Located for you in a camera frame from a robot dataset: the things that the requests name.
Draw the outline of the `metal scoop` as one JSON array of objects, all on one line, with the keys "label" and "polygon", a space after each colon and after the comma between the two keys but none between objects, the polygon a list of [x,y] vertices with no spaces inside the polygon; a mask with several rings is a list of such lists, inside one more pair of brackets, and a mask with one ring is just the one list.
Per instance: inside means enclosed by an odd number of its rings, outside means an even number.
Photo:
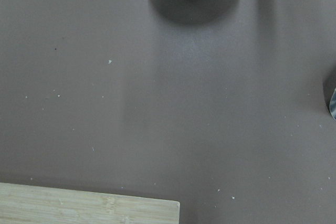
[{"label": "metal scoop", "polygon": [[333,119],[336,120],[336,89],[334,89],[334,92],[330,98],[329,112]]}]

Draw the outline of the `wooden cutting board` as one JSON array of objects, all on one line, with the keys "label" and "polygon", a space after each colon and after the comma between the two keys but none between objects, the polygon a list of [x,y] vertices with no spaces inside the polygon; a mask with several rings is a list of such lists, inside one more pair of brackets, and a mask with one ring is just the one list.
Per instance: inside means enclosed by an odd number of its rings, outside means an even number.
[{"label": "wooden cutting board", "polygon": [[1,223],[179,223],[178,201],[1,183]]}]

